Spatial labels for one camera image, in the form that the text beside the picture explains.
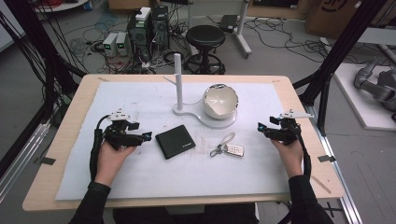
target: black wallet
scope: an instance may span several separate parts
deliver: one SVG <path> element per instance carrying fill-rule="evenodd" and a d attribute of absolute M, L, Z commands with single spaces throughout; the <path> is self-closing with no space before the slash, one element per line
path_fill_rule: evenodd
<path fill-rule="evenodd" d="M 184 125 L 159 133 L 155 135 L 155 139 L 160 144 L 163 155 L 167 160 L 195 147 L 195 143 Z"/>

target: bowl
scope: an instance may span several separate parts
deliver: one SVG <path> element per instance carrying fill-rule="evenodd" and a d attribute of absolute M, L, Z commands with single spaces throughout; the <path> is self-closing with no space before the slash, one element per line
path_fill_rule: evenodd
<path fill-rule="evenodd" d="M 238 107 L 238 96 L 233 88 L 224 84 L 209 87 L 203 97 L 204 110 L 213 119 L 227 119 Z"/>

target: keychain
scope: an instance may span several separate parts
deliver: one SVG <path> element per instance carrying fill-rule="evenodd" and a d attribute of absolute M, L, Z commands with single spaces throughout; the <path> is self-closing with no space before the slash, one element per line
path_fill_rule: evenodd
<path fill-rule="evenodd" d="M 241 146 L 228 144 L 231 142 L 231 140 L 233 140 L 234 137 L 235 133 L 229 133 L 227 136 L 225 136 L 216 149 L 210 152 L 210 156 L 214 157 L 224 152 L 228 155 L 242 158 L 244 156 L 244 148 Z"/>

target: key fob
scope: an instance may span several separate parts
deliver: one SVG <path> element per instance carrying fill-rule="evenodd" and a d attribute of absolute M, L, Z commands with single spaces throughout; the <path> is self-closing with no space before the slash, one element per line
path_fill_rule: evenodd
<path fill-rule="evenodd" d="M 225 145 L 225 153 L 231 156 L 242 158 L 244 156 L 245 149 L 241 146 L 227 144 Z"/>

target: black sleeve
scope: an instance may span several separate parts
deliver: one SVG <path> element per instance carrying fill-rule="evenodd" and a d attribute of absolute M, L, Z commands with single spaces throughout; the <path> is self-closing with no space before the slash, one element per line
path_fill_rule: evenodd
<path fill-rule="evenodd" d="M 75 215 L 69 224 L 101 224 L 110 188 L 91 182 Z"/>
<path fill-rule="evenodd" d="M 289 179 L 291 195 L 291 223 L 310 224 L 333 223 L 322 206 L 318 204 L 309 179 L 305 175 L 297 175 Z"/>

